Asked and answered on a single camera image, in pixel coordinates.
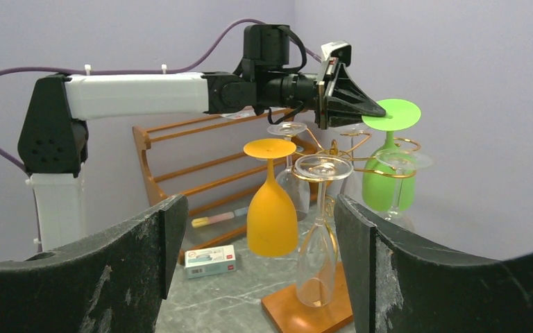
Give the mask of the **orange plastic goblet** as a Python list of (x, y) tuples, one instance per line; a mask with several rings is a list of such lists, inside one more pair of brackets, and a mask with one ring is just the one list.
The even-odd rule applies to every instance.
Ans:
[(298, 245), (296, 208), (274, 175), (274, 160), (296, 150), (293, 142), (266, 138), (247, 143), (243, 152), (266, 161), (266, 178), (255, 192), (246, 217), (248, 249), (263, 257), (288, 255)]

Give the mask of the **clear wine glass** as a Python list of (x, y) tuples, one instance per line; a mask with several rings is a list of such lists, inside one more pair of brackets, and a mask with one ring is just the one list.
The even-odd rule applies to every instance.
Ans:
[(325, 210), (327, 185), (347, 178), (353, 166), (340, 157), (313, 154), (300, 157), (294, 171), (319, 186), (313, 224), (298, 255), (296, 295), (304, 305), (324, 307), (332, 300), (337, 264), (337, 245)]
[[(272, 135), (284, 137), (288, 142), (303, 131), (307, 125), (295, 121), (286, 121), (270, 125), (267, 131)], [(294, 204), (298, 222), (303, 221), (310, 209), (310, 186), (306, 180), (297, 178), (293, 173), (294, 163), (292, 156), (286, 157), (286, 167), (276, 176), (278, 184), (287, 192)]]
[(396, 180), (391, 205), (389, 209), (378, 212), (378, 216), (394, 225), (400, 226), (402, 229), (414, 232), (415, 226), (412, 220), (400, 209), (403, 185), (405, 179), (415, 176), (419, 169), (430, 167), (433, 164), (432, 158), (419, 151), (398, 147), (383, 149), (375, 154), (375, 158), (396, 172), (394, 174)]

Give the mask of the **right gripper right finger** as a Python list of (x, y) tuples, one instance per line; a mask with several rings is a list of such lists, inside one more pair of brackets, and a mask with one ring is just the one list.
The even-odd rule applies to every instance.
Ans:
[(533, 332), (533, 253), (453, 250), (346, 196), (334, 220), (357, 332)]

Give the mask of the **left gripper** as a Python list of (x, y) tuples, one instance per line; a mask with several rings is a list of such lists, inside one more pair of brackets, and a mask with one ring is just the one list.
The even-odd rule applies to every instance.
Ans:
[(365, 94), (341, 62), (322, 62), (314, 79), (315, 122), (321, 130), (361, 123), (363, 116), (385, 117), (387, 112)]

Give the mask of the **small clear glass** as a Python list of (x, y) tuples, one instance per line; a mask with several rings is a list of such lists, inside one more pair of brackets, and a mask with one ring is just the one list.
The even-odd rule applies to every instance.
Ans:
[(347, 159), (354, 168), (354, 171), (345, 179), (342, 180), (339, 194), (352, 198), (354, 201), (364, 205), (362, 199), (362, 174), (356, 171), (354, 153), (355, 149), (366, 142), (371, 134), (368, 132), (369, 127), (365, 123), (354, 123), (351, 125), (333, 128), (333, 130), (341, 136), (350, 139), (350, 147), (346, 149)]

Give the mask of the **green plastic goblet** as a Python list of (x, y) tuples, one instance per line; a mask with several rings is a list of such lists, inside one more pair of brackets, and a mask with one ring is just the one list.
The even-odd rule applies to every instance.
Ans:
[(415, 125), (421, 109), (405, 99), (384, 99), (377, 104), (385, 110), (383, 117), (363, 116), (369, 127), (385, 133), (383, 145), (366, 162), (362, 178), (362, 198), (370, 210), (386, 212), (398, 198), (398, 208), (408, 210), (414, 202), (416, 177), (411, 166), (405, 165), (405, 154), (396, 146), (394, 134)]

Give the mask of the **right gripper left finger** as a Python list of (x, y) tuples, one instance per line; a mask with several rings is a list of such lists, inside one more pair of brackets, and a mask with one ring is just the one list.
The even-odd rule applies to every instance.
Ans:
[(154, 332), (185, 234), (182, 195), (73, 243), (0, 262), (0, 332)]

